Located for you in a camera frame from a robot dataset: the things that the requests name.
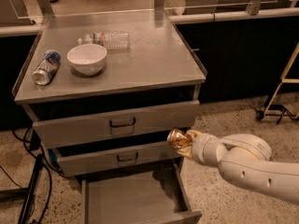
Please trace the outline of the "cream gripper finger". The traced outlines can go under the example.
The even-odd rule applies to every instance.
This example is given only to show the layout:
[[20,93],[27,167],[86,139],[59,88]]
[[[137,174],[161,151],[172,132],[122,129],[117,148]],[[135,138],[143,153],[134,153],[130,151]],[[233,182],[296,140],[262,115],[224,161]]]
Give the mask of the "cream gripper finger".
[[187,158],[189,160],[192,159],[192,148],[191,147],[182,147],[182,148],[179,148],[177,150],[177,153],[184,157],[184,158]]
[[192,142],[195,141],[200,135],[201,133],[196,130],[188,130],[186,132],[187,138]]

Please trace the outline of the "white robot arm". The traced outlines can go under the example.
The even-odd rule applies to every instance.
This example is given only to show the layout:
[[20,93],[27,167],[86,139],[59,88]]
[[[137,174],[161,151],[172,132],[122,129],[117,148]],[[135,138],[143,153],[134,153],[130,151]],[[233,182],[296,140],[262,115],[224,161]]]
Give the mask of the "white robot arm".
[[168,142],[180,156],[216,167],[221,177],[234,186],[299,204],[299,164],[271,161],[270,146],[255,135],[218,138],[195,130],[175,130]]

